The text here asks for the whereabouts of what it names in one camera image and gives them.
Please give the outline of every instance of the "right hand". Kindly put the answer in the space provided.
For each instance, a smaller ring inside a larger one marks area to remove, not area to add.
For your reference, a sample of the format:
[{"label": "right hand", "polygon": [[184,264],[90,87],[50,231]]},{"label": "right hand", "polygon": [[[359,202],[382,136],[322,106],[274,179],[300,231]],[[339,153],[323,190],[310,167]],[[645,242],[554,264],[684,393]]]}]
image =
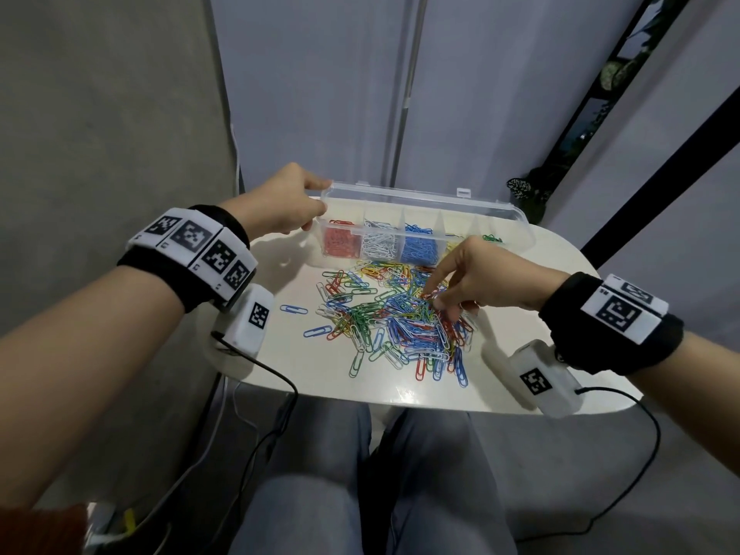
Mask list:
[{"label": "right hand", "polygon": [[424,287],[431,293],[454,272],[434,307],[457,321],[462,308],[517,306],[539,311],[569,277],[515,255],[481,237],[469,237],[439,262]]}]

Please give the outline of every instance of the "forearm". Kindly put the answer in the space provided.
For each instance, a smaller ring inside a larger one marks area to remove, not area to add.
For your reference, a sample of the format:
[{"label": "forearm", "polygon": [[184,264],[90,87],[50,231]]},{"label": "forearm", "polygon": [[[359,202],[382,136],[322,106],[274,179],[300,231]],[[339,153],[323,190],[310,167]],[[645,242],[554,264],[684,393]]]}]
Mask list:
[{"label": "forearm", "polygon": [[36,501],[183,314],[161,279],[118,267],[0,340],[0,505]]},{"label": "forearm", "polygon": [[669,358],[630,381],[740,475],[740,354],[687,332]]}]

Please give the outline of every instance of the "leg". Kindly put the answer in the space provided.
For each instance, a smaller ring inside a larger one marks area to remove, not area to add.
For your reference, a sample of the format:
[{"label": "leg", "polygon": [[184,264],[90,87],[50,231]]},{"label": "leg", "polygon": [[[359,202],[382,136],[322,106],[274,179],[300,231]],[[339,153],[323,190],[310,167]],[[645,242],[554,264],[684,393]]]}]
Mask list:
[{"label": "leg", "polygon": [[388,452],[399,481],[388,552],[516,553],[468,414],[408,409],[394,427]]},{"label": "leg", "polygon": [[229,555],[362,553],[357,464],[369,443],[367,405],[300,397]]}]

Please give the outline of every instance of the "qr-like code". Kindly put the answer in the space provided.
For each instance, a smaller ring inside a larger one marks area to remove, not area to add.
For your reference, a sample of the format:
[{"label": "qr-like code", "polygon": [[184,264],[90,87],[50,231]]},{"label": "qr-like code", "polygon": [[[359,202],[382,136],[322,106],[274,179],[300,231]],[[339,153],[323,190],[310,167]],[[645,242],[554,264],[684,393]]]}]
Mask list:
[{"label": "qr-like code", "polygon": [[226,284],[237,290],[241,283],[249,276],[249,269],[244,266],[241,261],[236,261],[234,266],[229,269],[227,275],[224,277]]},{"label": "qr-like code", "polygon": [[170,236],[175,243],[195,253],[211,239],[213,233],[195,222],[186,222]]},{"label": "qr-like code", "polygon": [[524,384],[529,388],[529,391],[532,392],[532,395],[541,394],[541,392],[547,392],[553,388],[550,382],[548,382],[548,379],[542,375],[539,368],[532,368],[529,372],[523,373],[520,378],[522,378]]},{"label": "qr-like code", "polygon": [[630,325],[642,314],[642,310],[633,306],[627,300],[612,296],[597,311],[597,316],[610,327],[624,333]]},{"label": "qr-like code", "polygon": [[643,302],[648,304],[653,301],[652,294],[648,294],[645,290],[637,288],[637,286],[634,286],[634,284],[625,282],[624,284],[622,284],[622,291],[625,294],[628,294],[633,298],[641,299]]},{"label": "qr-like code", "polygon": [[165,233],[168,233],[172,229],[172,226],[180,220],[182,220],[182,218],[162,216],[159,220],[146,228],[144,232],[147,234],[164,235]]},{"label": "qr-like code", "polygon": [[221,274],[235,258],[236,253],[226,243],[218,240],[200,259],[218,274]]},{"label": "qr-like code", "polygon": [[270,313],[270,310],[266,307],[258,304],[257,302],[254,302],[254,307],[252,308],[252,313],[249,316],[249,322],[252,325],[258,326],[260,329],[265,328],[265,323],[267,323],[267,314]]}]

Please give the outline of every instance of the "wristband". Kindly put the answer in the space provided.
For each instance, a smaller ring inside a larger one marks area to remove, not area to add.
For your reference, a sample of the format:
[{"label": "wristband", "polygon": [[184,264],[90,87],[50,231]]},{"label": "wristband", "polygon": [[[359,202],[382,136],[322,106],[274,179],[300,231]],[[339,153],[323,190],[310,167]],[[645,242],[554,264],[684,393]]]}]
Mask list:
[{"label": "wristband", "polygon": [[244,228],[217,206],[170,209],[132,237],[126,248],[118,265],[160,277],[186,313],[208,301],[229,309],[257,267]]},{"label": "wristband", "polygon": [[668,304],[615,277],[577,272],[540,312],[563,362],[621,376],[660,363],[681,344],[683,322]]}]

